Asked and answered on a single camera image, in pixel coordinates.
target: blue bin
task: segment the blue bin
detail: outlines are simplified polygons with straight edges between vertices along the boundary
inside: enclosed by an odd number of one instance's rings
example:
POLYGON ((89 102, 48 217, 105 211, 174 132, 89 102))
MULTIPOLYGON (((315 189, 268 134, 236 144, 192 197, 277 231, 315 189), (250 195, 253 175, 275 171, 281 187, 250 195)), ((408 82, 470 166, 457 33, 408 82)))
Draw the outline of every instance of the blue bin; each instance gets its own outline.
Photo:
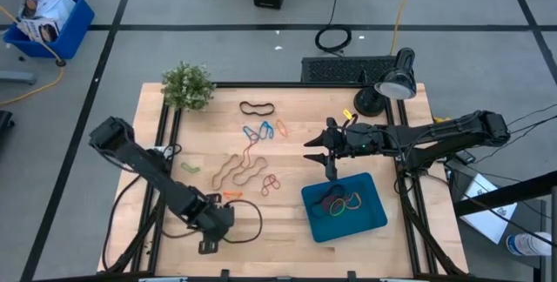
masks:
MULTIPOLYGON (((91 25, 95 16, 95 13, 85 0, 73 1, 76 2, 76 5, 62 28, 58 39, 54 43, 46 43, 62 59, 72 59, 76 55, 77 48, 79 48, 81 41, 84 40, 89 25, 91 25)), ((54 57, 41 44, 31 42, 27 35, 16 27, 15 23, 4 34, 3 40, 6 43, 15 45, 29 57, 54 57)))

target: yellow cable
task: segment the yellow cable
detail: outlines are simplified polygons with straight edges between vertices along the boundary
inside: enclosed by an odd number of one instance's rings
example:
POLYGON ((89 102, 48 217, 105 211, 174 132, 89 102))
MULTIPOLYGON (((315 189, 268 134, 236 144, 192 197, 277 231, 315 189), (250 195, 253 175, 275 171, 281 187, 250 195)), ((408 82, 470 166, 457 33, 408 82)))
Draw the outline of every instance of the yellow cable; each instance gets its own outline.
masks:
MULTIPOLYGON (((6 16, 8 16, 13 22, 15 22, 15 23, 17 23, 17 24, 19 23, 19 22, 14 18, 14 16, 12 16, 3 6, 0 6, 0 10, 1 10, 6 16)), ((30 37, 30 33, 29 33, 25 28, 23 28, 23 31, 25 32, 25 34, 26 34, 28 37, 30 37)), ((57 53, 54 52, 49 46, 47 46, 47 45, 46 45, 45 43, 43 43, 43 42, 37 42, 37 43, 41 44, 46 50, 48 50, 48 51, 56 58, 56 60, 57 60, 58 62, 62 62, 62 58, 60 58, 60 57, 57 55, 57 53)), ((57 79, 56 79, 54 82, 52 82, 52 83, 50 83, 50 84, 46 84, 45 86, 39 87, 39 88, 37 88, 37 89, 34 90, 34 91, 30 91, 30 92, 28 92, 27 94, 23 94, 22 96, 15 97, 15 98, 12 98, 12 99, 10 99, 10 100, 6 100, 6 101, 3 101, 3 102, 0 102, 0 105, 15 103, 16 101, 21 100, 21 99, 24 99, 24 98, 27 98, 27 97, 29 97, 29 96, 31 96, 31 95, 33 95, 33 94, 38 93, 39 91, 44 91, 44 90, 46 90, 47 88, 49 88, 49 87, 51 87, 51 86, 54 86, 54 85, 56 85, 58 82, 60 82, 60 80, 62 79, 63 76, 64 76, 64 67, 60 67, 60 73, 58 74, 58 77, 57 77, 57 79)))
POLYGON ((394 46, 397 44, 397 34, 399 32, 399 23, 400 23, 400 16, 402 16, 402 10, 406 4, 406 0, 402 0, 399 7, 399 14, 397 15, 397 22, 394 24, 394 32, 393 32, 393 42, 391 43, 391 52, 389 54, 394 56, 394 46))

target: blue rubber band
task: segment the blue rubber band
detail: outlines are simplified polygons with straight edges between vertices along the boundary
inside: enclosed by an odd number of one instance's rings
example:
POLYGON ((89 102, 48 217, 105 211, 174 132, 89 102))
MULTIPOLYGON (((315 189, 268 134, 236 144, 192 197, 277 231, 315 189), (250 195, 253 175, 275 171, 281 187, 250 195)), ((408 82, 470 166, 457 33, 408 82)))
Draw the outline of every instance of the blue rubber band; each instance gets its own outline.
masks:
POLYGON ((244 127, 242 128, 242 131, 244 131, 244 134, 250 139, 250 142, 258 142, 259 140, 264 140, 267 138, 274 138, 275 136, 275 131, 272 128, 272 126, 267 122, 264 121, 260 126, 259 126, 259 132, 254 131, 252 128, 250 128, 247 125, 244 125, 244 127), (265 135, 262 135, 262 131, 263 129, 265 129, 265 135))

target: blue tray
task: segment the blue tray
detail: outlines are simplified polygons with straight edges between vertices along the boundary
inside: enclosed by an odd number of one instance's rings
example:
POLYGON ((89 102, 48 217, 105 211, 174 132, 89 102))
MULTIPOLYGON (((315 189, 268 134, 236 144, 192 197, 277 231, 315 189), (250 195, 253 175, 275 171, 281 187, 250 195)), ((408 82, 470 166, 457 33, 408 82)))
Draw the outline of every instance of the blue tray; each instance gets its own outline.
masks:
POLYGON ((335 182, 306 186, 302 189, 302 198, 313 239, 318 243, 379 228, 387 223, 385 210, 369 173, 341 178, 335 182), (333 217, 321 205, 315 205, 333 185, 342 185, 345 195, 357 191, 362 199, 361 207, 356 210, 345 210, 339 216, 333 217))

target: lamp base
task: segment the lamp base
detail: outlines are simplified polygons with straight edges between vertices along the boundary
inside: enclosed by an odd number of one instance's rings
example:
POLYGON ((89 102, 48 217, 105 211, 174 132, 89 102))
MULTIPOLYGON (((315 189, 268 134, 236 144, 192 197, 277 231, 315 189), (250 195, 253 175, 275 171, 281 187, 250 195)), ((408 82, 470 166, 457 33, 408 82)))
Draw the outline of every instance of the lamp base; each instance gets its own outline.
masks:
POLYGON ((386 98, 379 94, 373 87, 359 90, 354 96, 354 108, 365 117, 377 117, 386 106, 386 98))

